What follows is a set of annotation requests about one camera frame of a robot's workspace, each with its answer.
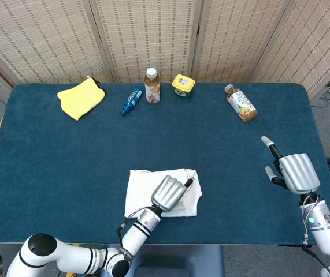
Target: blue tablecloth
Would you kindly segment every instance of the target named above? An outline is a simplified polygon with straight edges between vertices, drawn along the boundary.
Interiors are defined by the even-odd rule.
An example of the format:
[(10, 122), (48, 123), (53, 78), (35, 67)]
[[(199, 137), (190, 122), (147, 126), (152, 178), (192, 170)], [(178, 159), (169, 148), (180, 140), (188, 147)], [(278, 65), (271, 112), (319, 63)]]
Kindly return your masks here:
[(225, 84), (197, 84), (189, 99), (161, 85), (159, 104), (141, 84), (101, 84), (106, 97), (79, 121), (57, 92), (73, 84), (22, 84), (11, 93), (0, 130), (0, 242), (48, 233), (65, 242), (118, 242), (130, 169), (196, 169), (198, 216), (163, 218), (148, 243), (300, 244), (299, 197), (269, 182), (273, 157), (306, 152), (330, 208), (330, 175), (307, 93), (297, 84), (236, 84), (259, 111), (243, 123)]

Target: yellow container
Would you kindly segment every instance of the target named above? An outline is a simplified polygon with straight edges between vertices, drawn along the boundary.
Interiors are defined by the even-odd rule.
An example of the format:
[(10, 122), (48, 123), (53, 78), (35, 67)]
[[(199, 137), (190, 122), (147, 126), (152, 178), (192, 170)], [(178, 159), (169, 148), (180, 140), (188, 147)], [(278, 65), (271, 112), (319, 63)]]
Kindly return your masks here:
[(178, 74), (172, 81), (172, 86), (175, 88), (175, 93), (182, 98), (188, 98), (191, 90), (194, 87), (195, 81), (192, 78)]

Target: yellow cloth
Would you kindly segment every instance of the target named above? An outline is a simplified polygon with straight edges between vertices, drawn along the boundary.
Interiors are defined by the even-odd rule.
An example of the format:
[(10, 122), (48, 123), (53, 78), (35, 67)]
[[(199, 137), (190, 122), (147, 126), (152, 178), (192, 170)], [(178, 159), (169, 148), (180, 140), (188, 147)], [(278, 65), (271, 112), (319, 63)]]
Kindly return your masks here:
[(80, 117), (94, 108), (105, 95), (104, 90), (100, 89), (92, 78), (57, 94), (61, 100), (62, 110), (74, 120), (79, 120)]

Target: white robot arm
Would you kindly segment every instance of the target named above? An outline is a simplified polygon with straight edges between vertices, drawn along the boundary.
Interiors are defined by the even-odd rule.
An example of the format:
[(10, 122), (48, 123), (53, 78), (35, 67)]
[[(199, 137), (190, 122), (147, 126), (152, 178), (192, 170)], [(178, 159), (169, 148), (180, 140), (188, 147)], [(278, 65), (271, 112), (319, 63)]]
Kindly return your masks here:
[[(7, 277), (39, 277), (51, 261), (56, 261), (58, 268), (64, 272), (92, 274), (101, 268), (112, 277), (125, 276), (134, 255), (161, 221), (161, 214), (174, 209), (193, 180), (190, 178), (183, 185), (167, 175), (152, 194), (152, 207), (145, 208), (125, 236), (120, 237), (119, 249), (76, 247), (47, 234), (35, 234), (21, 247), (8, 269)], [(119, 234), (128, 220), (117, 229)]]
[[(320, 186), (320, 181), (309, 157), (305, 153), (283, 156), (274, 142), (267, 137), (261, 137), (261, 140), (270, 149), (275, 158), (274, 165), (284, 178), (278, 178), (267, 166), (265, 170), (269, 179), (274, 184), (300, 196), (299, 206), (305, 227), (302, 249), (317, 258), (307, 247), (308, 227), (320, 251), (330, 256), (330, 210), (325, 200), (315, 192)], [(321, 270), (321, 277), (330, 277), (330, 267), (324, 266), (325, 268)]]

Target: white towel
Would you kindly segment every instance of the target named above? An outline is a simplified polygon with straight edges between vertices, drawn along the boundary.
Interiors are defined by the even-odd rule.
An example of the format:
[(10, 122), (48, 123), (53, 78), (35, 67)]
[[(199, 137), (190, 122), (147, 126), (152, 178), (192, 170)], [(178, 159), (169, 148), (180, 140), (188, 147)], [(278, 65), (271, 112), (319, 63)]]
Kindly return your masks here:
[[(190, 177), (194, 177), (194, 182), (187, 189), (174, 209), (170, 212), (162, 213), (162, 216), (196, 216), (198, 199), (202, 196), (202, 192), (197, 172), (191, 169), (156, 172), (147, 170), (130, 170), (124, 216), (128, 217), (139, 208), (152, 206), (152, 193), (167, 175), (176, 178), (183, 184), (187, 182)], [(141, 212), (142, 211), (137, 212), (134, 216), (138, 217)]]

